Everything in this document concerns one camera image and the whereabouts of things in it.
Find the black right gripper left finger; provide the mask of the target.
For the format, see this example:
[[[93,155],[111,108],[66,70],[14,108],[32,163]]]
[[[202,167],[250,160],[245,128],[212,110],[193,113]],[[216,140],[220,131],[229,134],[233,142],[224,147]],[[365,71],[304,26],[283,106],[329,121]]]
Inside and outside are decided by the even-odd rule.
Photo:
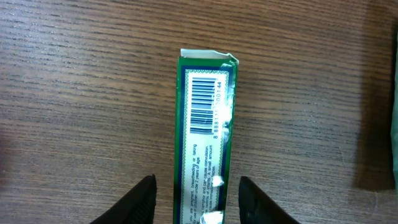
[[[155,175],[145,176],[90,224],[153,224],[157,196]]]

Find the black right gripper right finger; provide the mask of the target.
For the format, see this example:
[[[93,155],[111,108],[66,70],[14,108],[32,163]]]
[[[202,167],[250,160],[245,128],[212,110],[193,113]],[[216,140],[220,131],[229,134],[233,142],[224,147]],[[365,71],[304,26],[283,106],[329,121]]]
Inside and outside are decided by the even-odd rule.
[[[239,219],[241,224],[299,224],[246,176],[239,182]]]

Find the green white gum box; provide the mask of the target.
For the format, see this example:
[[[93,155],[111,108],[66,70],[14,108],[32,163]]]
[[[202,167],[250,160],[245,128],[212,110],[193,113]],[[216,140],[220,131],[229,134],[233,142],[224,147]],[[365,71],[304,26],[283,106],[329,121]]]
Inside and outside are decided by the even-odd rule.
[[[224,223],[239,61],[181,49],[175,104],[174,224]]]

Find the light blue wet wipes pack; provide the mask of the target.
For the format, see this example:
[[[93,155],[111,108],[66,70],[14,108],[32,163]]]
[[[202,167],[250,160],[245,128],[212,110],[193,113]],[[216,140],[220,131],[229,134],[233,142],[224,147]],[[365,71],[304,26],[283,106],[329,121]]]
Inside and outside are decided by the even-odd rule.
[[[391,145],[392,145],[392,172],[397,187],[397,47],[394,59],[394,103],[392,107]]]

